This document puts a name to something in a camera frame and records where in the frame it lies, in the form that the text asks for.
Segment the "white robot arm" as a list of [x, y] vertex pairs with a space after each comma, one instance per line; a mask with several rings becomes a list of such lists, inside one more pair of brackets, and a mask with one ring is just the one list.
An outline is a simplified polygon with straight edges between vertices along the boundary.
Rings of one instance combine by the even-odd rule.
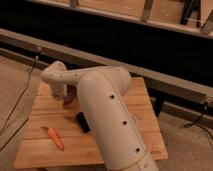
[[66, 95], [68, 85], [77, 88], [80, 108], [109, 171], [159, 171], [122, 99], [131, 86], [123, 67], [99, 66], [69, 70], [56, 61], [41, 73], [52, 96]]

